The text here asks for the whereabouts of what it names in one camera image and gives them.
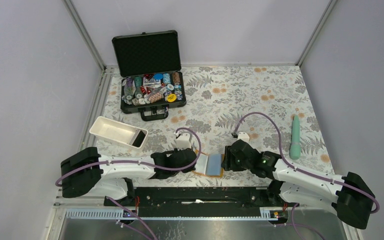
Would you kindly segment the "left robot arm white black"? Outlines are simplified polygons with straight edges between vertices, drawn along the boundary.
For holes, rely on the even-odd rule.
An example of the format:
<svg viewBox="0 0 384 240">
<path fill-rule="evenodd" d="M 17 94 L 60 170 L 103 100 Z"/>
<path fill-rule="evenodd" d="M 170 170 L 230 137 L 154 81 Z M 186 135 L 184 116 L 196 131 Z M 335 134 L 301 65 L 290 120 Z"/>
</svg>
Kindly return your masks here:
<svg viewBox="0 0 384 240">
<path fill-rule="evenodd" d="M 195 170 L 199 155 L 191 148 L 155 152 L 142 157 L 114 157 L 87 147 L 63 160 L 55 182 L 64 198 L 110 197 L 128 206 L 135 200 L 132 179 L 165 180 Z"/>
</svg>

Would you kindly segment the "white rectangular plastic tray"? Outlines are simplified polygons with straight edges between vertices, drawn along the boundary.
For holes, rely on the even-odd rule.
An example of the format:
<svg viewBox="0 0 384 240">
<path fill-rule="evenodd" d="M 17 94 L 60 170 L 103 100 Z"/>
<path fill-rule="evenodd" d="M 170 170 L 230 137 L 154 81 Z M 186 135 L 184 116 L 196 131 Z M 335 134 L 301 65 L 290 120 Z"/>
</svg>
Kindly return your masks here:
<svg viewBox="0 0 384 240">
<path fill-rule="evenodd" d="M 146 132 L 144 142 L 139 148 L 131 145 L 131 141 L 137 130 Z M 146 129 L 106 118 L 104 116 L 97 117 L 89 129 L 89 133 L 112 144 L 137 151 L 141 151 L 144 148 L 149 135 L 149 132 Z"/>
</svg>

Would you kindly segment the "orange leather card holder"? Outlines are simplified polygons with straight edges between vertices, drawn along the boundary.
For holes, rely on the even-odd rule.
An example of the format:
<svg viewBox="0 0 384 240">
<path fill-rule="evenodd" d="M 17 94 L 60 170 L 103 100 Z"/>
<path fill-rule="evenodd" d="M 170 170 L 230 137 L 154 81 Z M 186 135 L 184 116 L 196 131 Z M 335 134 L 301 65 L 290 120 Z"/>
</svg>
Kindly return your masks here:
<svg viewBox="0 0 384 240">
<path fill-rule="evenodd" d="M 224 174 L 224 169 L 222 168 L 223 160 L 223 154 L 206 154 L 201 152 L 195 164 L 195 170 L 192 172 L 203 177 L 222 178 Z"/>
</svg>

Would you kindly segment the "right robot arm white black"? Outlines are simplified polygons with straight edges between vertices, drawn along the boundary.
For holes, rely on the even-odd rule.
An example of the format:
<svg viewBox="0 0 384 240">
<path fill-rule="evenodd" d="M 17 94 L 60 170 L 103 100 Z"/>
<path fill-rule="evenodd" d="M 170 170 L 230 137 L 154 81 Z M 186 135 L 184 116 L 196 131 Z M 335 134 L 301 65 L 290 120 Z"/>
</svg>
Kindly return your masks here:
<svg viewBox="0 0 384 240">
<path fill-rule="evenodd" d="M 259 178 L 270 179 L 266 198 L 273 206 L 298 203 L 323 209 L 357 229 L 368 226 L 376 197 L 356 173 L 323 174 L 298 164 L 287 164 L 280 154 L 259 152 L 243 140 L 224 148 L 221 167 L 234 172 L 249 170 Z"/>
</svg>

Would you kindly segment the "light blue card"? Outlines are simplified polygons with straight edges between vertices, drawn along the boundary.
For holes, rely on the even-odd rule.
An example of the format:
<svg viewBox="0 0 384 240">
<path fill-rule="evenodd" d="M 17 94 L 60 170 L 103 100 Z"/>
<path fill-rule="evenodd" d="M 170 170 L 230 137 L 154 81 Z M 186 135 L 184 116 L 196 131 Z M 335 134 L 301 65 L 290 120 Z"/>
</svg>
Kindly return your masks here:
<svg viewBox="0 0 384 240">
<path fill-rule="evenodd" d="M 207 159 L 206 174 L 208 176 L 219 176 L 222 172 L 222 155 L 211 154 Z"/>
</svg>

